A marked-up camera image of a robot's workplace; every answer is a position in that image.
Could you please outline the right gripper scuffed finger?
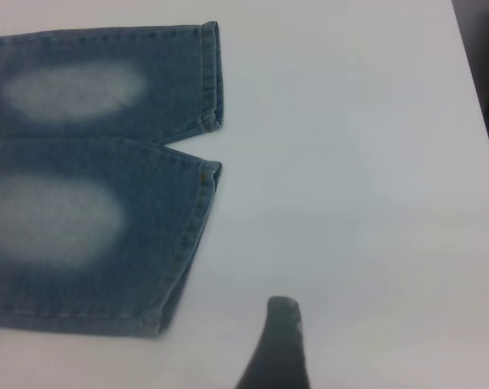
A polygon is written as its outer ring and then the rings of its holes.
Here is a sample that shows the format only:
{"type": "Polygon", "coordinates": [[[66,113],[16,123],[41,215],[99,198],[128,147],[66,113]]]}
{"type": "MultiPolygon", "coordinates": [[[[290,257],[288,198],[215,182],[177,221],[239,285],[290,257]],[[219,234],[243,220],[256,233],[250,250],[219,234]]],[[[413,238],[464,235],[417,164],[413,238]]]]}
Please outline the right gripper scuffed finger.
{"type": "Polygon", "coordinates": [[[237,388],[309,388],[302,316],[290,297],[270,297],[264,329],[237,388]]]}

